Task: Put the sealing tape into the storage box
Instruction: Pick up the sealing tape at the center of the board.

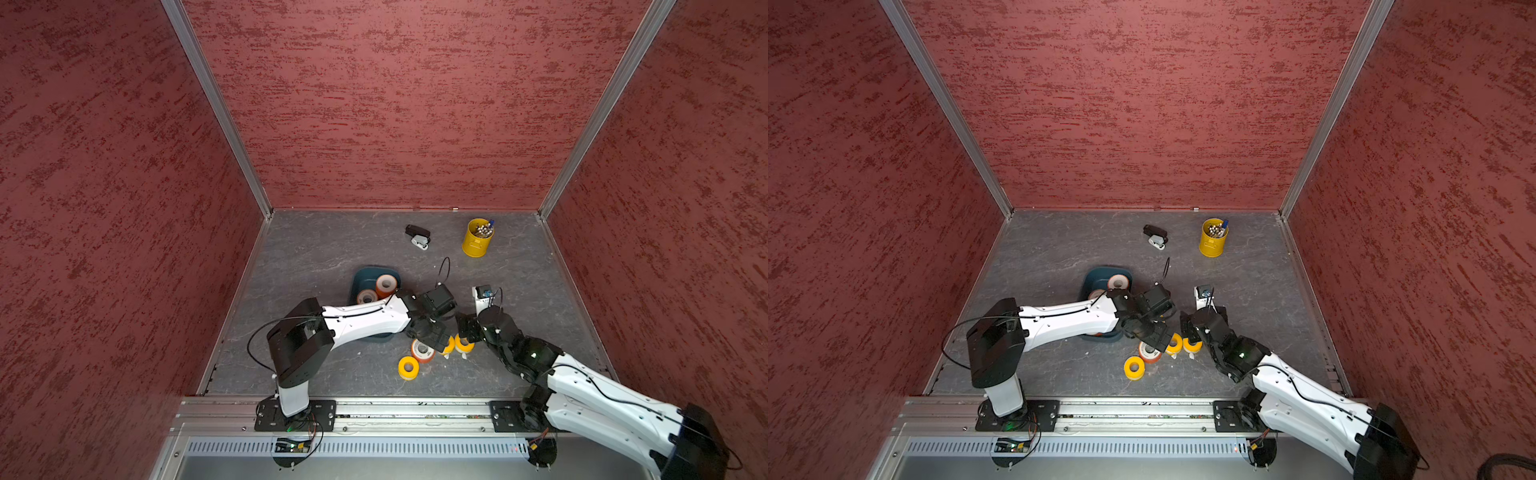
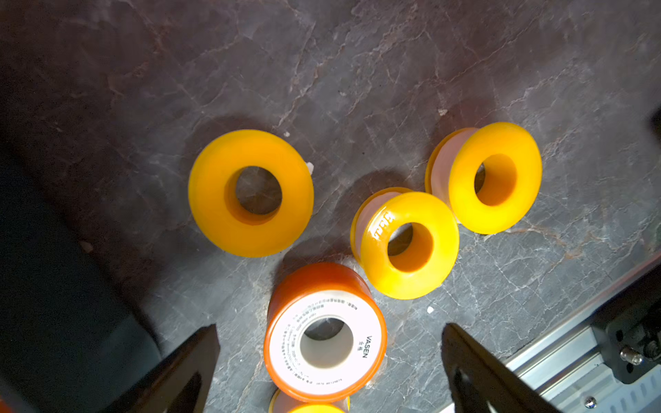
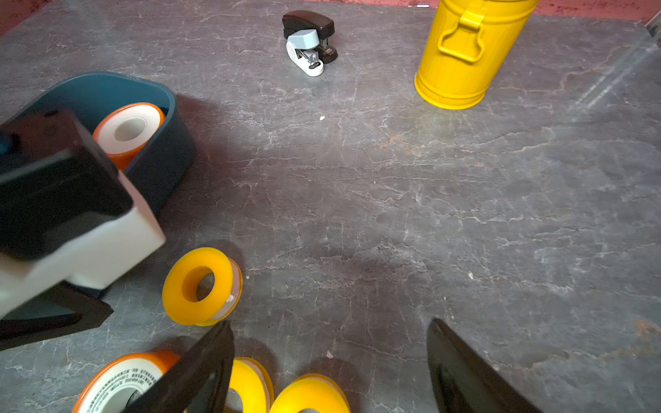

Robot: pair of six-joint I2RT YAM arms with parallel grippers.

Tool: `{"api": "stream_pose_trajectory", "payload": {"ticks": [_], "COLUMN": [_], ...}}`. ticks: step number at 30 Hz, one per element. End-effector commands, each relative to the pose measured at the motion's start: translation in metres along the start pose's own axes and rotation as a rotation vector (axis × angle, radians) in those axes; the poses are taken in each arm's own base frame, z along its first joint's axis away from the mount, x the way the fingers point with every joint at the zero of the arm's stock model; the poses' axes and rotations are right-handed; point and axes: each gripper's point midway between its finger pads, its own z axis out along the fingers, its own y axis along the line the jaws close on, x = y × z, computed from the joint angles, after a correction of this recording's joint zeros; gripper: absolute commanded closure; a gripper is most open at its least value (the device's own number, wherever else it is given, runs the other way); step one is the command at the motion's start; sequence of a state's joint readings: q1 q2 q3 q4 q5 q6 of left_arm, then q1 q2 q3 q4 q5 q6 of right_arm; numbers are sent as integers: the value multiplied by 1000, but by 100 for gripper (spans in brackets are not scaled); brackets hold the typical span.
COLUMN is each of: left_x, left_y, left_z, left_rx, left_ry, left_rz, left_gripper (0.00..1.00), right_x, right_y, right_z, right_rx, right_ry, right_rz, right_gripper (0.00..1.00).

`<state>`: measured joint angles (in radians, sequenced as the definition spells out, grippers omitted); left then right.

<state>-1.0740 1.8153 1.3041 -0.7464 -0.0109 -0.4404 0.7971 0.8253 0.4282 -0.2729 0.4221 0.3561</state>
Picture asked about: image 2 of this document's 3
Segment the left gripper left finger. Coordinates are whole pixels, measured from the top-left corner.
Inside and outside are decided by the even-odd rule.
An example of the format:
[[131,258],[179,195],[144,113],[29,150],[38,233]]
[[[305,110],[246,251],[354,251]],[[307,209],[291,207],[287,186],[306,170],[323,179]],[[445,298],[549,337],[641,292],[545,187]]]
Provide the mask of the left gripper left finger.
[[202,412],[220,355],[215,325],[199,328],[106,412]]

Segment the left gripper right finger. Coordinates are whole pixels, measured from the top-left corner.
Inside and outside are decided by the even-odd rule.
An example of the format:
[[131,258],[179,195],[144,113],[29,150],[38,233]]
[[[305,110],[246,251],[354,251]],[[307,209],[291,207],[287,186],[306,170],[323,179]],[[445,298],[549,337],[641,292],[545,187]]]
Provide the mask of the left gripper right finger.
[[455,323],[442,330],[442,364],[456,412],[556,412]]

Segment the orange sealing tape roll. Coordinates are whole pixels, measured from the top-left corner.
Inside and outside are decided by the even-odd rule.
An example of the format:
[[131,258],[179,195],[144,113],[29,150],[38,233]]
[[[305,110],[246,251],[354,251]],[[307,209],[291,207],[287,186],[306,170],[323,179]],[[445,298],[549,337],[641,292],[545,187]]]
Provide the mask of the orange sealing tape roll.
[[368,284],[341,264],[310,264],[288,275],[267,318],[265,366],[276,386],[301,402],[355,394],[387,351],[387,323]]

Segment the teal storage box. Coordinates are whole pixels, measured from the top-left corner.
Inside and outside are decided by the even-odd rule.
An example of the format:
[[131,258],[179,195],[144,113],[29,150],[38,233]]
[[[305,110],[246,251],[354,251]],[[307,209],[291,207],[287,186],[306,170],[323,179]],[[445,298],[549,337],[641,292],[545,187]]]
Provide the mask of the teal storage box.
[[1,156],[1,408],[98,412],[161,355],[77,236]]

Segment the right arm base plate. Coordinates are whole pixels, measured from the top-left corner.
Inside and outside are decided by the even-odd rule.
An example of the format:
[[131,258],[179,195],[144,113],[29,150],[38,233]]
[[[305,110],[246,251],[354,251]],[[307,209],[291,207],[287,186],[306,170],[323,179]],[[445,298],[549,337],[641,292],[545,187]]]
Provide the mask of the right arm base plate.
[[599,309],[591,328],[602,359],[624,385],[660,365],[660,293],[623,292]]

